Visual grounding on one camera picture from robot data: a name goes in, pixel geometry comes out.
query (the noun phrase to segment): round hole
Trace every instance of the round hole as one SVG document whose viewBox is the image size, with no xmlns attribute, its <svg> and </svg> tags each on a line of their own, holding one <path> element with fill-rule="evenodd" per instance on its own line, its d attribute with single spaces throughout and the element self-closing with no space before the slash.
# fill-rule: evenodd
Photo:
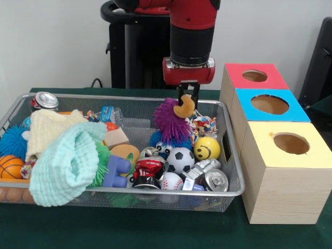
<svg viewBox="0 0 332 249">
<path fill-rule="evenodd" d="M 268 76 L 258 70 L 248 70 L 242 73 L 243 78 L 253 81 L 253 82 L 264 82 L 267 80 Z"/>
<path fill-rule="evenodd" d="M 265 113 L 281 115 L 289 110 L 289 105 L 283 99 L 272 95 L 258 95 L 251 99 L 251 104 Z"/>
<path fill-rule="evenodd" d="M 283 151 L 301 155 L 309 151 L 309 144 L 304 137 L 294 133 L 278 133 L 274 136 L 274 143 Z"/>
</svg>

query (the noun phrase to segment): blue toy block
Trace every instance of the blue toy block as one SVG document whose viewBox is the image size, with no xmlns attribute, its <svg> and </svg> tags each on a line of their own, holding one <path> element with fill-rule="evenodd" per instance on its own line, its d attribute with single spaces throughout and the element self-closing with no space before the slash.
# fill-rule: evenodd
<svg viewBox="0 0 332 249">
<path fill-rule="evenodd" d="M 236 89 L 240 104 L 248 121 L 294 121 L 310 122 L 296 98 L 289 90 L 273 89 Z M 282 114 L 271 114 L 255 108 L 252 99 L 258 96 L 276 97 L 288 104 L 289 109 Z"/>
<path fill-rule="evenodd" d="M 121 173 L 130 171 L 131 162 L 117 156 L 110 156 L 107 169 L 109 172 L 104 176 L 103 187 L 126 188 L 127 178 L 120 176 Z"/>
</svg>

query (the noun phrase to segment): metal wire basket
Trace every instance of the metal wire basket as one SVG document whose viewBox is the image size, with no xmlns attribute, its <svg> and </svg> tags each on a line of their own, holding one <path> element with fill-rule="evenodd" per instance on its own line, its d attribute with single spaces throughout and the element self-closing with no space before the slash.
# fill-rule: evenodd
<svg viewBox="0 0 332 249">
<path fill-rule="evenodd" d="M 31 114 L 30 100 L 33 93 L 19 97 L 0 121 L 0 136 L 5 129 L 19 125 Z M 152 133 L 156 130 L 153 122 L 155 109 L 163 99 L 130 98 L 115 96 L 55 94 L 59 99 L 59 111 L 69 112 L 78 109 L 99 111 L 105 105 L 121 108 L 124 116 L 123 130 L 132 145 L 139 150 L 149 144 Z M 149 190 L 131 188 L 88 188 L 81 196 L 69 202 L 71 206 L 95 206 L 115 208 L 140 208 L 162 210 L 192 210 L 224 212 L 235 196 L 244 191 L 244 180 L 233 131 L 226 106 L 218 101 L 201 100 L 198 111 L 206 116 L 217 117 L 218 141 L 222 147 L 219 161 L 222 171 L 227 175 L 229 188 L 227 192 Z M 18 197 L 0 198 L 4 203 L 31 203 L 24 195 L 29 184 L 4 183 L 0 181 L 0 195 L 16 191 Z"/>
</svg>

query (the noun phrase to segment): soccer ball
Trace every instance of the soccer ball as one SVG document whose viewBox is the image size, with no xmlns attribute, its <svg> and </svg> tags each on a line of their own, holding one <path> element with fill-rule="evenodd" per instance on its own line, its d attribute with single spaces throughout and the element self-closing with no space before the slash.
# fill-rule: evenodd
<svg viewBox="0 0 332 249">
<path fill-rule="evenodd" d="M 187 148 L 174 148 L 167 157 L 169 171 L 180 175 L 182 172 L 188 172 L 195 164 L 193 153 Z"/>
</svg>

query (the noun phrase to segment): yellow box top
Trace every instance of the yellow box top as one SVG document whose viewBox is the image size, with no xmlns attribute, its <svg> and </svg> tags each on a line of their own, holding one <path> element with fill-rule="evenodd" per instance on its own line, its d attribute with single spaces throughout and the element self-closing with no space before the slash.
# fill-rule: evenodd
<svg viewBox="0 0 332 249">
<path fill-rule="evenodd" d="M 249 121 L 249 127 L 267 167 L 332 168 L 332 151 L 312 123 Z"/>
</svg>

